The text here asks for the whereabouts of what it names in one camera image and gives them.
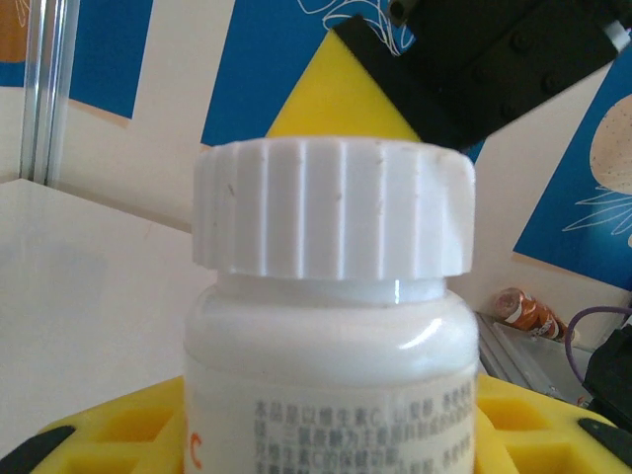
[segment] white bottle cap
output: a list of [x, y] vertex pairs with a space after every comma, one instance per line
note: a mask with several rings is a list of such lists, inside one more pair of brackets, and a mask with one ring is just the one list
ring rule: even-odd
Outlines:
[[264, 138], [197, 161], [194, 261], [256, 277], [461, 275], [474, 167], [453, 150], [371, 138]]

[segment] plastic bottle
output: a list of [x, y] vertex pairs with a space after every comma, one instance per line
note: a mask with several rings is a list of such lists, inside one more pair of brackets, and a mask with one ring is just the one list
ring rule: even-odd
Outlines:
[[454, 151], [280, 138], [197, 163], [186, 472], [468, 473], [474, 171]]
[[563, 341], [568, 332], [564, 322], [544, 303], [518, 288], [507, 288], [496, 296], [496, 316], [506, 324], [532, 336]]

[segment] bottle neck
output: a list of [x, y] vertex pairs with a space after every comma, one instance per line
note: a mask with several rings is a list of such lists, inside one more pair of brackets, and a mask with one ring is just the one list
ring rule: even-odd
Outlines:
[[220, 273], [221, 294], [260, 303], [304, 306], [397, 305], [421, 303], [445, 296], [444, 278], [386, 281], [279, 279]]

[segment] black device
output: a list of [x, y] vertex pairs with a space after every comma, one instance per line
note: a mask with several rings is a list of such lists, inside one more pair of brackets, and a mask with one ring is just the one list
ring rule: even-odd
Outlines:
[[583, 385], [593, 396], [589, 410], [632, 434], [632, 326], [615, 330], [597, 348]]
[[335, 28], [425, 142], [467, 149], [614, 60], [632, 0], [391, 0], [399, 56], [360, 17]]

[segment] blue poster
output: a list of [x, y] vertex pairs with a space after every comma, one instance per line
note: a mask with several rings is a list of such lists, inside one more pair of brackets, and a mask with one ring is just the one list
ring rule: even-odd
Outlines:
[[362, 14], [394, 54], [414, 40], [383, 13], [387, 0], [236, 0], [201, 142], [264, 136], [328, 29]]
[[0, 87], [24, 86], [24, 62], [0, 62]]
[[471, 147], [469, 150], [466, 150], [464, 153], [470, 157], [470, 159], [476, 163], [476, 160], [478, 160], [479, 155], [481, 154], [481, 151], [483, 151], [483, 145], [485, 144], [484, 141], [481, 141], [478, 145], [474, 145], [473, 147]]
[[514, 250], [632, 289], [632, 47], [612, 65]]
[[71, 99], [131, 119], [152, 3], [81, 2]]

